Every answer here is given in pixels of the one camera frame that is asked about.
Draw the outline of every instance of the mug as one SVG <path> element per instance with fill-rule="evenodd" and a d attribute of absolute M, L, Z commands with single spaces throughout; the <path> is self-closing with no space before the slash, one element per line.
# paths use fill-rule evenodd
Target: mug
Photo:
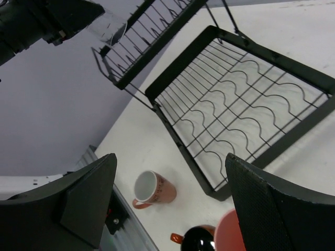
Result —
<path fill-rule="evenodd" d="M 214 234 L 216 251 L 245 251 L 236 210 L 227 212 L 220 220 Z"/>
<path fill-rule="evenodd" d="M 181 251 L 215 251 L 214 234 L 215 227 L 201 225 L 191 228 L 184 236 L 173 233 L 170 240 L 180 244 Z"/>
<path fill-rule="evenodd" d="M 174 185 L 154 171 L 140 174 L 135 182 L 134 192 L 132 206 L 136 209 L 144 209 L 154 203 L 170 203 L 177 196 Z"/>

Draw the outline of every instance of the orange mug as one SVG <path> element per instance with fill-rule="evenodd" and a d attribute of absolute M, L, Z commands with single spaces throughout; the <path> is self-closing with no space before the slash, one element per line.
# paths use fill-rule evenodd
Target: orange mug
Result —
<path fill-rule="evenodd" d="M 227 212 L 216 227 L 214 242 L 216 251 L 245 251 L 236 210 Z"/>
<path fill-rule="evenodd" d="M 177 196 L 174 185 L 154 171 L 140 174 L 135 182 L 134 193 L 132 206 L 136 209 L 144 209 L 154 203 L 170 203 Z"/>

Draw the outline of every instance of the mug handle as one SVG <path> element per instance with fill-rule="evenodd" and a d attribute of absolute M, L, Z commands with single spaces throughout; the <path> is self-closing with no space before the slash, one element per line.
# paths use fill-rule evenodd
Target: mug handle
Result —
<path fill-rule="evenodd" d="M 184 237 L 179 234 L 171 234 L 170 240 L 176 242 L 177 244 L 182 244 Z"/>
<path fill-rule="evenodd" d="M 144 208 L 148 208 L 149 206 L 151 206 L 152 204 L 149 203 L 143 203 L 143 204 L 137 204 L 139 201 L 137 199 L 133 199 L 132 201 L 132 206 L 135 209 L 144 209 Z"/>

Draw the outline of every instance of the white table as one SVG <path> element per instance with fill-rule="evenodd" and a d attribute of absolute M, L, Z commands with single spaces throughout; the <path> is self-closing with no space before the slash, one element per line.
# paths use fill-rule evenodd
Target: white table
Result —
<path fill-rule="evenodd" d="M 335 77 L 335 4 L 306 1 L 231 8 L 240 30 L 254 41 Z M 232 31 L 225 9 L 213 9 L 222 28 Z M 145 90 L 208 24 L 201 10 L 177 35 L 141 89 Z M 332 113 L 266 170 L 310 189 L 335 195 L 335 114 Z M 216 225 L 233 207 L 206 196 L 168 131 L 155 113 L 132 99 L 95 152 L 116 153 L 115 184 L 131 204 L 133 185 L 144 170 L 154 170 L 176 185 L 178 196 L 166 205 L 134 210 L 161 251 L 179 250 L 172 232 L 184 234 L 199 224 Z"/>

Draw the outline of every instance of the dish rack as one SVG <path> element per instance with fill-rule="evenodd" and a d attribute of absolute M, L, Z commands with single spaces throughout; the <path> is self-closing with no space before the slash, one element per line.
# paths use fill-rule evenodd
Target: dish rack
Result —
<path fill-rule="evenodd" d="M 207 1 L 145 0 L 128 19 L 119 43 L 92 48 L 99 70 L 124 89 Z"/>
<path fill-rule="evenodd" d="M 136 88 L 127 76 L 134 66 L 113 82 L 108 58 L 102 57 L 105 74 L 95 53 L 99 70 L 109 80 L 157 114 L 203 191 L 219 201 L 231 195 L 224 167 L 228 153 L 265 168 L 335 110 L 334 78 L 255 43 L 239 30 L 222 2 L 236 35 L 220 29 L 205 5 L 216 27 L 208 26 L 145 93 L 137 89 L 152 106 L 125 88 Z M 191 3 L 197 8 L 201 4 Z M 195 14 L 193 7 L 189 15 Z M 189 15 L 180 17 L 179 29 Z M 166 33 L 176 34 L 173 23 Z M 161 40 L 152 51 L 167 43 Z M 134 62 L 143 62 L 135 73 L 154 56 L 147 55 Z"/>

